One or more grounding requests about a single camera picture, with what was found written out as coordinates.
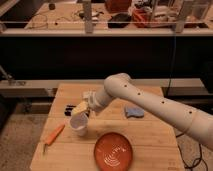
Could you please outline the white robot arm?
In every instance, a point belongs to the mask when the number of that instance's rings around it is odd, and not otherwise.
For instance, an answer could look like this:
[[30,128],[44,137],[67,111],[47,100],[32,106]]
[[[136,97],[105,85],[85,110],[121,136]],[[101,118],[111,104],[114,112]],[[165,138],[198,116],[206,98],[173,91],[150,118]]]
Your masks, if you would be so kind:
[[140,90],[126,73],[108,76],[98,91],[89,91],[73,110],[72,116],[87,110],[101,112],[113,100],[129,101],[175,127],[213,151],[213,116],[189,105]]

